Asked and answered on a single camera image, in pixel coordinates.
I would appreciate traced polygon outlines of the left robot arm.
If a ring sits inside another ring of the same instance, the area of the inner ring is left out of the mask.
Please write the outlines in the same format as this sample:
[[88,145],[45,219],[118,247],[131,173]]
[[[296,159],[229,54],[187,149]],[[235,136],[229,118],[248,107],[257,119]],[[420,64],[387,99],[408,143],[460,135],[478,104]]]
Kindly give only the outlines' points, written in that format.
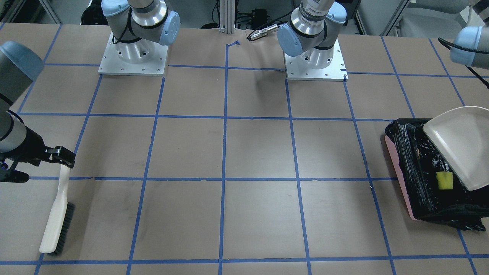
[[[442,37],[438,42],[450,50],[450,59],[467,68],[488,69],[488,1],[487,0],[416,0],[410,8],[456,14],[470,7],[482,19],[483,26],[466,26],[459,30],[454,41]],[[328,50],[339,31],[327,23],[343,23],[344,7],[333,0],[304,0],[295,8],[287,23],[279,27],[278,40],[283,52],[291,57],[318,48]]]

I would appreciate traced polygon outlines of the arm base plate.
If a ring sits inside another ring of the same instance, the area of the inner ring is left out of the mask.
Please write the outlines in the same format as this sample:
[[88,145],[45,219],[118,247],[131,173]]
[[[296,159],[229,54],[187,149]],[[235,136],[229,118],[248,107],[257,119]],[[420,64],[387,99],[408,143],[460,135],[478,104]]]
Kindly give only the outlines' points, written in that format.
[[283,54],[288,80],[341,81],[349,79],[340,43],[337,39],[331,49],[311,49],[291,57]]
[[169,46],[141,39],[132,44],[119,42],[110,34],[101,59],[100,75],[164,76]]

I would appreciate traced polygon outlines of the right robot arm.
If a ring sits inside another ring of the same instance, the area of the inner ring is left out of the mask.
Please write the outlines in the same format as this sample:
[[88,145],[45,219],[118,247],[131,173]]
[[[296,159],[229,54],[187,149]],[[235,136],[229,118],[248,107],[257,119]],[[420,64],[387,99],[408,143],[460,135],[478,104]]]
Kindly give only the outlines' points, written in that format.
[[[122,61],[141,63],[155,45],[170,46],[181,20],[164,0],[100,0],[100,10],[112,30],[111,44]],[[69,176],[75,153],[63,146],[48,147],[42,137],[26,127],[11,106],[37,80],[44,62],[28,47],[8,40],[1,45],[1,181],[25,183],[29,174],[18,163],[38,167],[42,162],[61,165],[60,176]]]

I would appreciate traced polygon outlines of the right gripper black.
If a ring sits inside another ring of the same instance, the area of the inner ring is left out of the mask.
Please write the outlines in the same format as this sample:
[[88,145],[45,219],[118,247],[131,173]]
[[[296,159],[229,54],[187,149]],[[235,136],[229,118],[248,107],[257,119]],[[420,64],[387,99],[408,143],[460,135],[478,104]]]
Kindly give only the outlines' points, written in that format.
[[29,174],[16,170],[18,163],[31,163],[38,167],[41,160],[49,163],[62,164],[74,168],[76,154],[63,146],[50,148],[45,146],[43,139],[30,128],[26,129],[26,137],[19,147],[1,153],[0,181],[9,183],[26,183]]

